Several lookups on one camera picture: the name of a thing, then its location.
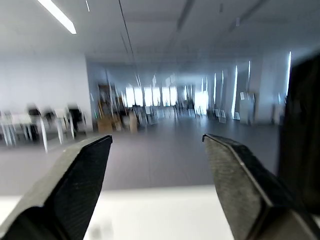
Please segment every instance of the white surface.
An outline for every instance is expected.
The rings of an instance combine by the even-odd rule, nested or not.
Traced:
[[[34,103],[40,111],[77,104],[92,128],[84,55],[25,55],[0,58],[0,111],[23,113]]]
[[[18,201],[0,198],[0,223]],[[232,240],[213,186],[102,192],[85,240]]]

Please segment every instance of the floor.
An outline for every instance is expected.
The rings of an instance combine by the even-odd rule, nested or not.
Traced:
[[[116,132],[102,190],[213,184],[202,135],[211,133],[247,145],[272,172],[277,169],[278,128],[219,123],[203,118],[168,118],[136,134]],[[0,196],[21,196],[43,176],[68,145],[0,148]]]

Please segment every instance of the white wall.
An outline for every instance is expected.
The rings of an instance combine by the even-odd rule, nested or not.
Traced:
[[[25,112],[28,104],[40,111],[77,104],[92,127],[84,55],[25,55],[0,57],[0,111]]]
[[[288,57],[283,52],[252,60],[249,91],[257,93],[254,114],[256,123],[271,123],[278,93],[283,94],[285,91],[287,69]]]

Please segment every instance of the desk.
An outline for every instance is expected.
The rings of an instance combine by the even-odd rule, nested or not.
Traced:
[[[63,133],[63,125],[62,122],[64,121],[63,117],[57,117],[55,119],[55,126],[58,132],[58,139],[60,144],[63,144],[64,142],[64,133]],[[47,132],[46,127],[44,123],[44,119],[42,117],[31,117],[27,114],[15,114],[11,116],[5,116],[0,118],[0,125],[3,131],[5,144],[7,146],[13,146],[16,145],[16,130],[15,126],[21,126],[23,129],[23,133],[26,139],[28,139],[28,136],[32,139],[31,134],[31,125],[40,125],[41,134],[42,134],[42,141],[44,150],[47,153],[48,152],[48,140],[47,140]],[[75,139],[75,132],[74,132],[74,126],[72,122],[72,118],[70,117],[70,131],[72,138]]]

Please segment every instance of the window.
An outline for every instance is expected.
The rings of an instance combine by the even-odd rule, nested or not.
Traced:
[[[170,91],[169,87],[162,88],[162,101],[163,106],[170,106]]]
[[[143,99],[142,90],[140,87],[134,88],[134,99],[135,99],[135,104],[140,106],[144,105],[144,99]]]
[[[213,101],[216,104],[216,91],[217,91],[217,76],[214,74],[214,86],[213,86]]]
[[[196,91],[194,94],[194,107],[200,110],[201,114],[207,114],[209,96],[207,91]]]
[[[236,96],[237,96],[237,81],[238,81],[238,66],[235,66],[233,98],[232,98],[232,106],[231,106],[231,114],[232,114],[233,118],[235,118],[235,107],[236,107]]]
[[[184,86],[184,99],[187,100],[187,86]]]
[[[171,102],[171,106],[176,105],[177,102],[177,88],[175,86],[171,86],[170,87],[170,102]]]
[[[144,88],[144,101],[145,101],[145,106],[150,107],[152,106],[152,90],[151,87],[145,87]]]
[[[160,106],[160,101],[161,101],[160,88],[154,87],[152,90],[153,90],[153,106]]]
[[[135,104],[135,93],[132,87],[125,88],[127,107],[131,108]]]
[[[127,97],[123,92],[121,92],[121,97],[122,97],[122,101],[123,101],[124,106],[128,107]]]
[[[285,90],[285,95],[288,96],[288,91],[289,91],[289,80],[290,80],[290,69],[291,69],[291,51],[289,52],[289,58],[288,58],[288,69],[286,72],[286,90]]]

